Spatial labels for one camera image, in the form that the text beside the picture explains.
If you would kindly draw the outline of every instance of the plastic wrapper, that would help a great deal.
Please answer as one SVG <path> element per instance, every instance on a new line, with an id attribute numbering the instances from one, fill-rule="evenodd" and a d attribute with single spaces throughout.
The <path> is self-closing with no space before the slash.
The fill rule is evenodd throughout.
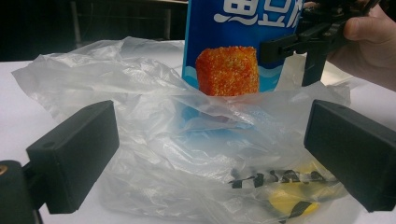
<path id="1" fill-rule="evenodd" d="M 105 207 L 176 220 L 293 223 L 346 195 L 303 141 L 312 101 L 345 105 L 347 87 L 296 87 L 284 69 L 287 91 L 206 96 L 164 63 L 137 57 L 141 49 L 182 57 L 180 42 L 126 38 L 39 56 L 13 73 L 59 122 L 85 105 L 114 102 L 120 148 L 99 178 Z"/>

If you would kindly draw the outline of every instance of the white table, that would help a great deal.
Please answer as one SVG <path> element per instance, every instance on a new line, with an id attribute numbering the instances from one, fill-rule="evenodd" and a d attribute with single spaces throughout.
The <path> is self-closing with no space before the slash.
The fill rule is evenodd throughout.
<path id="1" fill-rule="evenodd" d="M 11 75 L 12 71 L 22 68 L 28 63 L 0 63 L 0 161 L 14 160 L 19 161 L 22 165 L 28 162 L 25 149 L 56 125 L 47 111 L 24 94 Z M 172 66 L 177 68 L 177 71 L 180 71 L 179 64 L 172 64 Z M 337 73 L 339 71 L 328 65 L 325 72 L 326 80 L 334 82 L 332 78 L 334 78 L 334 74 L 337 77 Z M 351 92 L 351 107 L 353 109 L 396 130 L 396 92 L 386 90 L 355 77 L 350 78 L 347 82 L 351 86 L 357 86 Z M 352 218 L 356 220 L 351 220 L 351 223 L 396 223 L 396 211 L 368 214 L 351 197 L 346 197 L 342 203 L 349 203 L 351 210 L 359 210 L 359 216 Z M 156 217 L 137 217 L 108 211 L 99 203 L 96 185 L 93 186 L 92 191 L 76 213 L 71 215 L 49 215 L 45 205 L 40 209 L 40 213 L 45 223 L 57 224 L 176 223 L 175 221 L 162 220 Z M 338 211 L 336 214 L 337 216 L 348 216 L 348 211 Z M 200 224 L 208 222 L 182 223 Z M 337 222 L 336 217 L 329 220 L 321 220 L 320 223 L 341 224 Z"/>

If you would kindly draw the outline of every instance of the orange snack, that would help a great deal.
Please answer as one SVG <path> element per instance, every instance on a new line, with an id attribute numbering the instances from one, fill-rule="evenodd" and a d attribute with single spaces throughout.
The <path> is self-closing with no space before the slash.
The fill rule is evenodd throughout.
<path id="1" fill-rule="evenodd" d="M 205 49 L 195 67 L 199 90 L 206 95 L 235 96 L 259 91 L 259 67 L 253 47 Z"/>

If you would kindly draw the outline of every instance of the gold screw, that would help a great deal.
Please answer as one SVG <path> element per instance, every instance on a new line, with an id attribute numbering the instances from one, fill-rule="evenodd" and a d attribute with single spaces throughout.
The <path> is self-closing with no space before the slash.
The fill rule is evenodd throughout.
<path id="1" fill-rule="evenodd" d="M 6 165 L 0 165 L 0 175 L 3 175 L 8 170 Z"/>

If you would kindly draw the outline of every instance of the blue snack bag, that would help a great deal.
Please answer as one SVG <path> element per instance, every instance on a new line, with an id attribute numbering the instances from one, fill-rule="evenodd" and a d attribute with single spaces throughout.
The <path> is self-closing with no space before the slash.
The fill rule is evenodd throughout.
<path id="1" fill-rule="evenodd" d="M 304 0 L 190 0 L 182 77 L 208 95 L 272 91 L 284 60 L 260 43 L 295 32 Z"/>

